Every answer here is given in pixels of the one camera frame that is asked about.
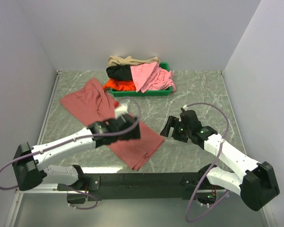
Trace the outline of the dusty rose t shirt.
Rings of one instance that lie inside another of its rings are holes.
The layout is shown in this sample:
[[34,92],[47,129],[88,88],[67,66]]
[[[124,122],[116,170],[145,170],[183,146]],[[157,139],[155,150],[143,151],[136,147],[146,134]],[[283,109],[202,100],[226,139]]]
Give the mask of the dusty rose t shirt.
[[[114,117],[117,101],[104,91],[96,78],[60,100],[62,106],[85,126]],[[142,121],[141,139],[118,141],[108,147],[132,170],[139,170],[163,144],[164,138]]]

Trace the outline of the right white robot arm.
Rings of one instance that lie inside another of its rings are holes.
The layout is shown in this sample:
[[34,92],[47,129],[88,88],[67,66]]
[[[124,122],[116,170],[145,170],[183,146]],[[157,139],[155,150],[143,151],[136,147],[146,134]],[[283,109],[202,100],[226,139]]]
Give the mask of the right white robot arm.
[[280,193],[274,169],[268,162],[260,163],[236,149],[215,129],[203,126],[193,110],[182,111],[178,118],[169,116],[160,135],[185,143],[190,140],[231,169],[204,166],[197,180],[183,180],[187,188],[198,184],[205,189],[212,185],[222,187],[239,195],[253,211],[260,210]]

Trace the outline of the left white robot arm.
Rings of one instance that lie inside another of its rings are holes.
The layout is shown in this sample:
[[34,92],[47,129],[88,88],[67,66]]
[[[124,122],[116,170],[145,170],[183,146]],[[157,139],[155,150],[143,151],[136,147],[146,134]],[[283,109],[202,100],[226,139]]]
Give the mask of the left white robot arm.
[[54,162],[84,150],[108,146],[119,140],[138,140],[141,137],[139,116],[128,112],[126,104],[114,110],[114,117],[96,121],[82,130],[53,142],[18,146],[13,170],[21,191],[28,191],[41,183],[64,184],[74,190],[84,189],[88,177],[78,165],[55,166]]

